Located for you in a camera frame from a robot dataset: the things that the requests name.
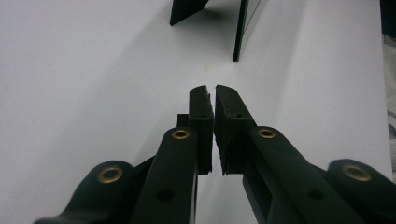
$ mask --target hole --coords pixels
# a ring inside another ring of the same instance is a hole
[[[167,202],[171,201],[174,197],[175,197],[175,193],[169,188],[160,189],[157,192],[158,201],[163,202],[163,203],[167,203]]]
[[[172,136],[176,139],[185,139],[190,136],[190,132],[186,130],[176,130],[172,132]]]
[[[119,172],[116,170],[108,170],[103,174],[104,178],[114,178]]]
[[[343,172],[347,176],[349,176],[352,179],[356,179],[359,181],[369,181],[371,179],[370,174],[365,171],[364,169],[360,168],[357,165],[352,165],[352,164],[344,164],[343,165]]]
[[[257,134],[263,138],[273,138],[275,137],[275,133],[268,129],[260,129]]]
[[[308,197],[312,200],[321,201],[324,199],[324,195],[317,189],[311,190],[307,193]]]
[[[98,175],[98,180],[102,184],[116,182],[122,177],[122,169],[119,166],[105,167]]]

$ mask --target black object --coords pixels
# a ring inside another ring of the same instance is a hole
[[[396,1],[381,0],[382,34],[396,38]]]
[[[244,175],[259,223],[396,223],[396,187],[380,173],[352,160],[319,170],[280,131],[257,126],[236,90],[216,91],[223,173]]]
[[[190,92],[189,114],[165,133],[157,155],[135,168],[104,162],[89,172],[57,217],[35,224],[194,223],[198,174],[211,170],[213,120],[224,174],[243,175],[258,223],[396,223],[396,186],[353,160],[329,171],[310,164],[278,130],[257,126],[238,92]]]
[[[262,10],[264,3],[262,0],[241,0],[239,8],[238,24],[236,26],[236,38],[233,49],[233,61],[239,61],[239,55],[242,47],[247,40],[247,36],[251,34],[253,23],[256,23],[259,18],[259,14]],[[189,16],[204,9],[208,0],[174,0],[172,5],[172,14],[170,25],[173,26],[176,23],[187,19]]]

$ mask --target white table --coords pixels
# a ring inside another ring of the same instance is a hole
[[[313,164],[391,177],[379,2],[267,0],[233,63],[239,1],[171,27],[171,0],[0,3],[0,223],[55,216],[95,165],[154,155],[188,92],[239,91]],[[201,176],[196,223],[256,223],[240,175]]]

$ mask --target white surface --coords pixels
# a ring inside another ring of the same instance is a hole
[[[237,89],[313,164],[350,158],[391,178],[378,1],[268,0],[239,63],[239,1],[174,27],[171,5],[0,3],[0,223],[55,216],[96,164],[154,155],[203,84]],[[197,223],[256,223],[216,147],[214,169]]]

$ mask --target black panel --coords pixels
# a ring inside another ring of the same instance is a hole
[[[216,87],[215,136],[224,174],[242,174],[247,157],[248,130],[257,126],[238,92]]]
[[[189,127],[189,115],[188,114],[177,114],[176,126],[177,127]]]
[[[239,9],[238,25],[236,28],[235,46],[233,49],[233,61],[239,61],[239,55],[243,47],[248,42],[248,38],[253,32],[262,8],[266,0],[242,0]]]
[[[207,2],[208,0],[174,0],[170,24],[175,25],[192,14],[201,11]]]
[[[396,38],[396,1],[381,0],[382,34]]]
[[[190,91],[189,114],[189,127],[198,133],[198,174],[207,175],[212,171],[215,116],[206,86],[200,86]]]

